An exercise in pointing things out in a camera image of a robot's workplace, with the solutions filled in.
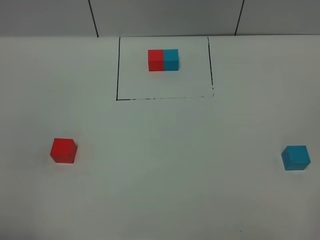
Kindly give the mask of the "blue template block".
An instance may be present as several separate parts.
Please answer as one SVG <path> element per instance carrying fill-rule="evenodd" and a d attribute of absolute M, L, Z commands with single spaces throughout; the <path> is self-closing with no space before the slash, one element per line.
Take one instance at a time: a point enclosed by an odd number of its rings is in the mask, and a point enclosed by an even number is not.
<path fill-rule="evenodd" d="M 164 63 L 164 71 L 178 71 L 180 67 L 179 50 L 164 49 L 163 63 Z"/>

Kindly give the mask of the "red template block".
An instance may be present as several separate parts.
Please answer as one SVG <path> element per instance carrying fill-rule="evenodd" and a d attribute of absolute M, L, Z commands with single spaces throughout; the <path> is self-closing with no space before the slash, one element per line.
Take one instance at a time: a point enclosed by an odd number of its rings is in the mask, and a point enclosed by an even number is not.
<path fill-rule="evenodd" d="M 163 49 L 148 50 L 148 70 L 150 72 L 164 71 L 164 50 Z"/>

